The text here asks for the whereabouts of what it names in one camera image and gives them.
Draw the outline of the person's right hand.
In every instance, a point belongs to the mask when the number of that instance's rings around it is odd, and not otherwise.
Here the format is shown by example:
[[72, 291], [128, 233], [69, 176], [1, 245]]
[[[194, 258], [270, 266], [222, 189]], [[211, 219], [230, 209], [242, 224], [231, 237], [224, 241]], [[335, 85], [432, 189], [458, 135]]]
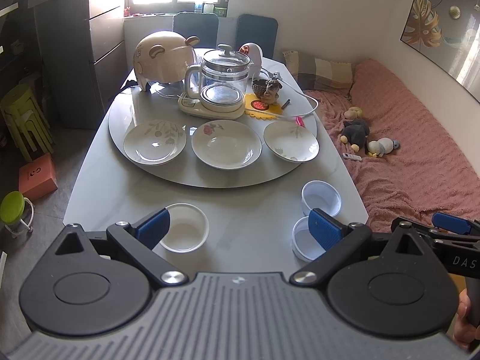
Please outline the person's right hand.
[[479, 327], [473, 326], [467, 317], [470, 315], [471, 301], [467, 289], [459, 294], [459, 304], [456, 311], [456, 322], [454, 323], [452, 339], [454, 342], [467, 350], [470, 345], [479, 339]]

